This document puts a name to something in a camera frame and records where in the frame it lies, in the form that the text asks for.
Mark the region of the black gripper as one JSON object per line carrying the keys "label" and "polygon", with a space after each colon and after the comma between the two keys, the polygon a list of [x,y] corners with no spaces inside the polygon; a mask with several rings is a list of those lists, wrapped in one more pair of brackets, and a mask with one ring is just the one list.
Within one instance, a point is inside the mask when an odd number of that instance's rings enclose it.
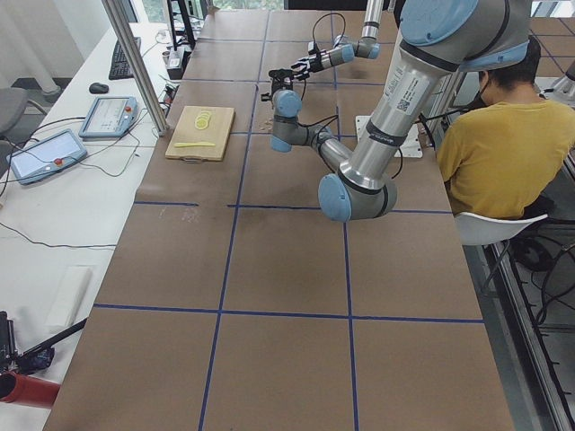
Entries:
{"label": "black gripper", "polygon": [[299,58],[292,66],[294,76],[310,76],[324,70],[323,54],[310,55]]}
{"label": "black gripper", "polygon": [[271,91],[292,90],[294,71],[292,69],[280,68],[268,72],[271,80]]}

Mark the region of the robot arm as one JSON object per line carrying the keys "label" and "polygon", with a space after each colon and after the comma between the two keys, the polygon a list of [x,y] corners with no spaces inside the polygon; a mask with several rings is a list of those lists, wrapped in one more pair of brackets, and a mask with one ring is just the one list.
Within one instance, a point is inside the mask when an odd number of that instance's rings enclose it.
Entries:
{"label": "robot arm", "polygon": [[293,82],[356,57],[376,57],[381,14],[391,6],[392,2],[367,2],[358,40],[340,35],[329,50],[310,44],[307,56],[289,69],[269,72],[271,92],[262,95],[274,109],[271,147],[288,152],[295,145],[309,146],[332,169],[320,181],[318,200],[334,221],[377,218],[393,209],[397,192],[385,169],[441,78],[511,66],[526,56],[528,1],[405,2],[384,93],[355,149],[349,150],[326,126],[299,122],[302,101]]}
{"label": "robot arm", "polygon": [[315,28],[323,18],[333,15],[333,13],[321,16],[312,29],[312,40],[308,43],[307,56],[299,58],[291,66],[292,76],[299,81],[303,81],[308,79],[313,73],[349,63],[355,57],[377,58],[380,51],[377,37],[382,12],[386,10],[393,11],[395,4],[395,1],[367,1],[363,29],[358,40],[350,39],[345,35],[346,20],[341,13],[336,13],[343,21],[343,30],[342,34],[335,38],[331,49],[319,48],[315,37]]}

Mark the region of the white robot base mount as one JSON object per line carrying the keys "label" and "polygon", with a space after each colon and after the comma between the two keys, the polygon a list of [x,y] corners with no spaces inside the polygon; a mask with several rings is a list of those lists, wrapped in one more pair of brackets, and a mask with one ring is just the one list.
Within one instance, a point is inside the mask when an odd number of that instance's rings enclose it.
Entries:
{"label": "white robot base mount", "polygon": [[[356,116],[355,117],[355,127],[356,127],[356,136],[357,142],[365,129],[367,121],[369,120],[369,116]],[[406,137],[403,144],[394,154],[395,158],[421,158],[422,157],[422,149],[420,144],[419,138],[419,129],[417,125],[412,125],[408,136]]]}

